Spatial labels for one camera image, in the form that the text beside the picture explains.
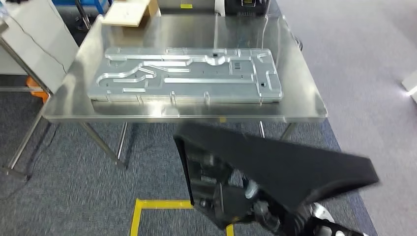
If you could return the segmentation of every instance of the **blue object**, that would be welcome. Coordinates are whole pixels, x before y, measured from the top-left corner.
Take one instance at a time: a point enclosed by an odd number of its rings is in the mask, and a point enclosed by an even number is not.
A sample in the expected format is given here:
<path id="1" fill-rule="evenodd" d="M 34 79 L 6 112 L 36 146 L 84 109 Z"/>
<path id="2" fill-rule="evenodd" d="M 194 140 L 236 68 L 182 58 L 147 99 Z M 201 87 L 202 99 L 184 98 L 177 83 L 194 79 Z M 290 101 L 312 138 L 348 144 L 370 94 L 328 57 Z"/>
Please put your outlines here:
<path id="1" fill-rule="evenodd" d="M 80 0 L 81 6 L 95 6 L 98 13 L 104 14 L 103 6 L 106 2 L 109 2 L 109 6 L 112 5 L 113 0 Z M 52 3 L 56 6 L 75 6 L 74 0 L 52 0 Z"/>

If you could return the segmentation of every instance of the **power cord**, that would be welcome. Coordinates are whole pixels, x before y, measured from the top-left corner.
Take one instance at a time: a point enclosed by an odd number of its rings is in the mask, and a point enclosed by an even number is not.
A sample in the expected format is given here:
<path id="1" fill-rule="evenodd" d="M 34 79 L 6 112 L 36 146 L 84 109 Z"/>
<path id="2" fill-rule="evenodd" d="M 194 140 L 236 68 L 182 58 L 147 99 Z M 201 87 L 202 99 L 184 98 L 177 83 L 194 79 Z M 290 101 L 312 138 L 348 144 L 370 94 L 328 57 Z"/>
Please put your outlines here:
<path id="1" fill-rule="evenodd" d="M 54 130 L 54 134 L 52 135 L 52 137 L 51 137 L 51 139 L 50 139 L 50 141 L 49 141 L 49 143 L 46 145 L 46 147 L 41 151 L 41 152 L 39 152 L 39 154 L 37 155 L 37 158 L 36 159 L 34 159 L 33 160 L 33 166 L 32 166 L 32 169 L 31 169 L 31 171 L 30 171 L 30 174 L 29 174 L 29 176 L 30 177 L 32 177 L 33 176 L 33 174 L 34 174 L 34 170 L 35 170 L 35 167 L 36 167 L 36 164 L 37 164 L 37 162 L 38 162 L 38 160 L 40 159 L 40 156 L 49 148 L 49 146 L 52 144 L 52 141 L 54 140 L 54 138 L 55 138 L 55 135 L 57 134 L 57 131 L 58 131 L 58 128 L 60 127 L 60 125 L 58 124 L 57 125 L 57 127 L 55 128 L 55 130 Z M 22 184 L 20 187 L 17 187 L 15 190 L 13 190 L 8 196 L 6 196 L 6 197 L 4 197 L 4 198 L 0 198 L 0 201 L 6 201 L 6 200 L 8 200 L 8 199 L 10 199 L 11 197 L 13 197 L 13 195 L 15 195 L 16 193 L 18 193 L 20 190 L 22 190 L 26 185 L 27 185 L 27 183 L 29 182 L 29 180 L 28 181 L 26 181 L 24 184 Z"/>
<path id="2" fill-rule="evenodd" d="M 46 53 L 47 55 L 49 55 L 51 58 L 53 58 L 58 64 L 60 64 L 61 66 L 62 66 L 62 69 L 64 70 L 64 72 L 65 72 L 65 74 L 67 74 L 67 72 L 66 72 L 66 70 L 65 70 L 65 67 L 64 67 L 64 65 L 55 57 L 55 56 L 53 56 L 52 54 L 50 54 L 49 52 L 47 52 L 45 49 L 43 49 L 42 48 L 42 46 L 38 43 L 38 42 L 36 42 L 36 40 L 32 37 L 32 35 L 30 35 L 29 33 L 27 33 L 24 29 L 23 29 L 23 27 L 22 27 L 22 25 L 21 24 L 19 24 L 19 22 L 17 22 L 16 21 L 16 19 L 14 19 L 11 15 L 9 15 L 8 16 L 10 19 L 12 19 L 19 27 L 20 27 L 20 29 L 22 30 L 22 32 L 24 33 L 24 34 L 26 34 L 27 36 L 29 36 L 31 39 L 32 39 L 32 41 L 44 52 L 44 53 Z"/>

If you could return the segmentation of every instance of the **cardboard box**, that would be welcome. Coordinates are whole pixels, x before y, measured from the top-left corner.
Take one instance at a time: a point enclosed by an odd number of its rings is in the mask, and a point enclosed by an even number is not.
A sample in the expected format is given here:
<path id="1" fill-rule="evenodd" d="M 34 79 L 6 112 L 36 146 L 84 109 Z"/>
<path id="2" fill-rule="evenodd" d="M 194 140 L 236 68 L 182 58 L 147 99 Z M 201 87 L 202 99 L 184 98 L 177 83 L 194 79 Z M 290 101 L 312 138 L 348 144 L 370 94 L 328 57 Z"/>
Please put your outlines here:
<path id="1" fill-rule="evenodd" d="M 107 11 L 103 24 L 143 27 L 147 24 L 148 19 L 158 11 L 157 0 L 118 0 Z"/>

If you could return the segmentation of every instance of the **table leg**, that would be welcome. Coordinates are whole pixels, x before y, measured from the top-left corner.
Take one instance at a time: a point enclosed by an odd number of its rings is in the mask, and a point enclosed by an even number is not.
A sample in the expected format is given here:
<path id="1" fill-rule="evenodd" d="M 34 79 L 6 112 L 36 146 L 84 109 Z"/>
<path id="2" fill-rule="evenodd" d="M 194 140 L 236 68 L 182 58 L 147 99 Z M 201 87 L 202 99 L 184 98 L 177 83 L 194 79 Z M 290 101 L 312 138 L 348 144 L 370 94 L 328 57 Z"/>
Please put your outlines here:
<path id="1" fill-rule="evenodd" d="M 80 12 L 81 18 L 84 21 L 84 25 L 86 26 L 86 29 L 87 30 L 91 29 L 91 24 L 90 24 L 89 17 L 87 16 L 86 12 L 84 11 L 84 8 L 81 5 L 80 0 L 74 0 L 74 1 L 75 1 L 75 5 L 77 6 L 78 11 Z"/>
<path id="2" fill-rule="evenodd" d="M 297 123 L 289 123 L 287 128 L 285 128 L 284 133 L 282 133 L 281 138 L 279 140 L 287 140 L 294 128 L 296 127 Z"/>
<path id="3" fill-rule="evenodd" d="M 97 142 L 97 144 L 101 147 L 101 149 L 103 149 L 108 156 L 110 157 L 110 159 L 112 161 L 114 161 L 114 163 L 117 165 L 117 167 L 121 168 L 121 169 L 126 169 L 126 166 L 123 162 L 121 162 L 118 159 L 118 156 L 111 150 L 111 148 L 109 148 L 109 146 L 101 139 L 101 137 L 97 134 L 97 132 L 91 127 L 91 125 L 89 125 L 88 123 L 85 122 L 81 122 L 80 123 L 81 127 L 83 127 L 87 133 Z"/>
<path id="4" fill-rule="evenodd" d="M 124 138 L 126 137 L 127 122 L 123 123 L 123 128 L 121 129 L 119 145 L 118 145 L 118 154 L 117 158 L 120 160 L 121 149 L 123 148 Z"/>
<path id="5" fill-rule="evenodd" d="M 259 132 L 261 133 L 261 137 L 265 138 L 264 124 L 262 123 L 262 121 L 260 121 L 258 125 L 259 125 Z"/>

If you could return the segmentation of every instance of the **yellow floor tape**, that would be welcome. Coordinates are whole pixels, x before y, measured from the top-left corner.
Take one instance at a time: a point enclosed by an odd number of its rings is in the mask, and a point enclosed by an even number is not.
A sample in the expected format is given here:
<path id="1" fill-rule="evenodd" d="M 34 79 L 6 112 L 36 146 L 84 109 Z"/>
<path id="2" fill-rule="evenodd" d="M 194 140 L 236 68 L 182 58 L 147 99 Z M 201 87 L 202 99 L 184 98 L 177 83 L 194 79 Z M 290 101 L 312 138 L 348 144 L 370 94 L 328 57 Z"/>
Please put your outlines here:
<path id="1" fill-rule="evenodd" d="M 139 223 L 141 220 L 142 209 L 192 209 L 190 201 L 184 200 L 139 200 L 136 199 L 133 211 L 132 227 L 130 236 L 138 236 Z M 226 236 L 234 236 L 233 225 L 226 228 Z"/>

